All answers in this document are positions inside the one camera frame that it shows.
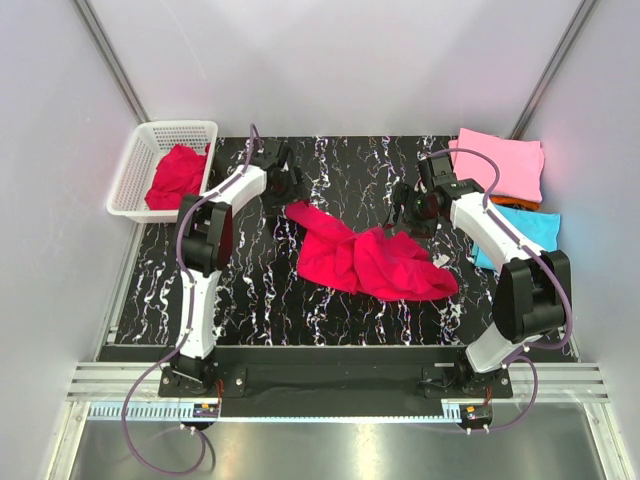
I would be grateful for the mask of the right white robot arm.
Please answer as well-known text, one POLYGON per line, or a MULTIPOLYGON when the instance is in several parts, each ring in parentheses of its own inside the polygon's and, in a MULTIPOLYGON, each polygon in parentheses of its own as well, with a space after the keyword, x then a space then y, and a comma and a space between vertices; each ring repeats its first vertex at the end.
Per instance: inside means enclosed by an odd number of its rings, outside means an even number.
POLYGON ((431 236, 443 221, 463 231, 485 252, 499 279, 492 324, 425 388, 476 396, 498 382, 501 372, 529 348, 563 348, 573 333, 571 266, 560 251, 547 251, 521 233, 490 199, 492 191, 457 178, 445 149, 419 161, 420 184, 393 191, 389 227, 403 222, 412 233, 431 236))

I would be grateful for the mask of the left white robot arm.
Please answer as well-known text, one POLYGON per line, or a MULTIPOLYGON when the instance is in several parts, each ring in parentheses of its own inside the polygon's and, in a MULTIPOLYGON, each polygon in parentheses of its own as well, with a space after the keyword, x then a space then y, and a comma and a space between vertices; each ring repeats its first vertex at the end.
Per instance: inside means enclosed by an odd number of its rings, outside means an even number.
POLYGON ((217 285, 234 249, 234 217, 258 198, 267 215, 308 198, 292 147, 268 139, 230 177, 182 201, 176 223, 176 260, 182 280, 181 324, 167 360, 173 377, 196 396, 216 385, 211 326, 217 285))

